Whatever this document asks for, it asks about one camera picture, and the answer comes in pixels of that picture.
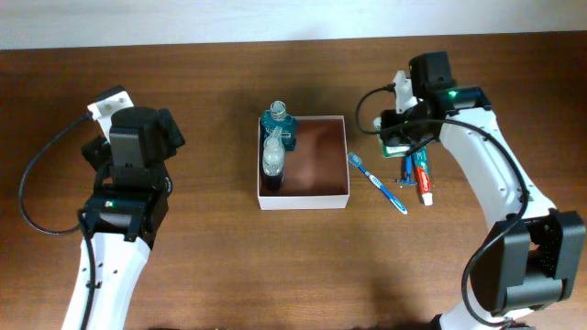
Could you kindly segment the green dental floss pack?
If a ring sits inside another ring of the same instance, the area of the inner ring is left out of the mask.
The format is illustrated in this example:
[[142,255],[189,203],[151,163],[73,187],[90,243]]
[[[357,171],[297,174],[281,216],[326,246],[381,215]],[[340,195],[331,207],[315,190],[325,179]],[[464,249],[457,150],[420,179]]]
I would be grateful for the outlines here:
[[[382,119],[378,116],[373,121],[373,127],[376,130],[381,128]],[[399,147],[387,147],[383,144],[382,139],[379,135],[376,136],[377,140],[382,149],[382,156],[384,158],[401,158],[404,157],[405,154],[409,151],[409,146],[399,146]]]

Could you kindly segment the blue white toothbrush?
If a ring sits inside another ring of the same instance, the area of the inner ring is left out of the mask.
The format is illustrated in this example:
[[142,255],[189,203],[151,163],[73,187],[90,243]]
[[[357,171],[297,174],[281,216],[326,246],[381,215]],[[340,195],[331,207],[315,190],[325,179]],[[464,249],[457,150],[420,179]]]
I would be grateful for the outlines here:
[[382,194],[386,197],[387,200],[403,215],[407,215],[407,209],[405,206],[391,193],[389,192],[386,187],[382,184],[382,182],[368,170],[366,170],[362,165],[362,159],[353,152],[348,154],[348,162],[353,167],[357,168]]

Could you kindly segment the clear spray bottle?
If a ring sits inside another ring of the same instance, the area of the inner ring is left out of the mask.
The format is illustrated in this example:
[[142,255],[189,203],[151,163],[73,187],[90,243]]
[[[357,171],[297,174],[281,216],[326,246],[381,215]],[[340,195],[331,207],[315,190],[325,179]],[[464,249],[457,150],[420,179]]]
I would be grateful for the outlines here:
[[279,191],[284,181],[285,149],[282,128],[277,126],[264,141],[262,153],[262,180],[270,191]]

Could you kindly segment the blue mouthwash bottle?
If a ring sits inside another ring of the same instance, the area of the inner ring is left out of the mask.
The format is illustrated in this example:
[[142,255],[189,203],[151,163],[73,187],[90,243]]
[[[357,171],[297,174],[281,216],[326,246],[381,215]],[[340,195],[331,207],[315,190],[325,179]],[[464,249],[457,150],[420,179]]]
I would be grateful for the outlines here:
[[263,139],[266,139],[276,127],[280,127],[282,129],[282,143],[285,151],[294,151],[297,120],[287,113],[284,102],[279,100],[272,102],[270,108],[265,110],[261,115],[260,123],[262,125]]

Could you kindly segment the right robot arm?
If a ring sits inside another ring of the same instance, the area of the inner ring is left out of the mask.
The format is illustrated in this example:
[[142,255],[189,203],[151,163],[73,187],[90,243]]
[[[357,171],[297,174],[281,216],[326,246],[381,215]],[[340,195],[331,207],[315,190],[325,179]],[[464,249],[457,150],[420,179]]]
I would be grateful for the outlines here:
[[446,52],[412,58],[390,86],[393,110],[379,138],[392,155],[414,155],[438,141],[460,165],[489,233],[468,261],[462,301],[437,315],[433,329],[506,329],[515,319],[570,298],[586,228],[561,212],[527,176],[479,87],[459,87]]

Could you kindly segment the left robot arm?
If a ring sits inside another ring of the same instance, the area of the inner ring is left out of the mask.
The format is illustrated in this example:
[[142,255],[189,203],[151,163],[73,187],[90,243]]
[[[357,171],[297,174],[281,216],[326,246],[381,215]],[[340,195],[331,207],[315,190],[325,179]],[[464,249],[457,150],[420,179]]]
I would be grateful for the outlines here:
[[95,169],[78,210],[80,266],[63,328],[121,329],[157,231],[169,210],[165,161],[185,143],[171,112],[132,106],[115,112],[104,136],[82,148]]

